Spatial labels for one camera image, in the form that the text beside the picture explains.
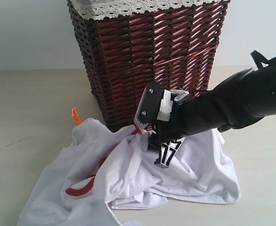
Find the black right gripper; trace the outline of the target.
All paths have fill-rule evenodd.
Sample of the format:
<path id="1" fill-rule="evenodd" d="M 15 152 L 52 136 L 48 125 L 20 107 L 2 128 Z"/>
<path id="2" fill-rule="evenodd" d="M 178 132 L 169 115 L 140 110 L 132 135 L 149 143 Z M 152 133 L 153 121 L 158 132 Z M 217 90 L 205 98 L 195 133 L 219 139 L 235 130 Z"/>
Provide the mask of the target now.
<path id="1" fill-rule="evenodd" d="M 169 121 L 174 102 L 189 95 L 182 89 L 163 90 L 158 82 L 149 83 L 139 101 L 134 123 L 145 129 L 148 124 L 157 120 Z M 183 138 L 160 141 L 155 133 L 148 137 L 148 148 L 157 153 L 154 165 L 169 168 L 171 160 L 183 144 Z"/>

